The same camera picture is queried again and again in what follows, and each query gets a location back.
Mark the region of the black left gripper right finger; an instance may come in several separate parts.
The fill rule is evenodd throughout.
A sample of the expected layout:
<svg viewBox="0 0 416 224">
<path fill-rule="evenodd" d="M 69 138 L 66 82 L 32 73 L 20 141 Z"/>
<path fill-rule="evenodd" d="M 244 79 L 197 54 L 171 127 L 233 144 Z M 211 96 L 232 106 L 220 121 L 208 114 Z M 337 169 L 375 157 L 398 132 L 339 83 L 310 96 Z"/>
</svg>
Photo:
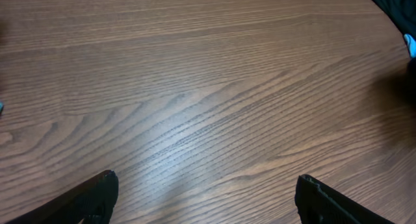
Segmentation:
<svg viewBox="0 0 416 224">
<path fill-rule="evenodd" d="M 295 205 L 302 224 L 393 224 L 311 175 L 300 175 Z"/>
</svg>

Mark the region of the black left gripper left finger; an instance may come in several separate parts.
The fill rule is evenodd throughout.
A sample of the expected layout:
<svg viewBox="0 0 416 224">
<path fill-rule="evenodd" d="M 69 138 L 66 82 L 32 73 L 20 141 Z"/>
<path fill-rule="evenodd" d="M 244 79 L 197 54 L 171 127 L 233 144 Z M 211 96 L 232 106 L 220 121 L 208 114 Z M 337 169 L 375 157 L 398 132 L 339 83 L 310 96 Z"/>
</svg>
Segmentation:
<svg viewBox="0 0 416 224">
<path fill-rule="evenodd" d="M 105 170 L 7 224 L 109 224 L 118 192 L 116 173 Z"/>
</svg>

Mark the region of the black t-shirt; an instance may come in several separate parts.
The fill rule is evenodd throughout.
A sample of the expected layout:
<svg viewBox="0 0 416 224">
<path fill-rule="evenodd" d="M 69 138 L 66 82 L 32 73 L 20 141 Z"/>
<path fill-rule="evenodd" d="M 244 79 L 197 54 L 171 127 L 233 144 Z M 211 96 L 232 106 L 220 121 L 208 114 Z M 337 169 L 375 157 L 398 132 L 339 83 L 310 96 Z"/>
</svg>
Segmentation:
<svg viewBox="0 0 416 224">
<path fill-rule="evenodd" d="M 415 0 L 372 0 L 402 34 L 415 38 Z"/>
</svg>

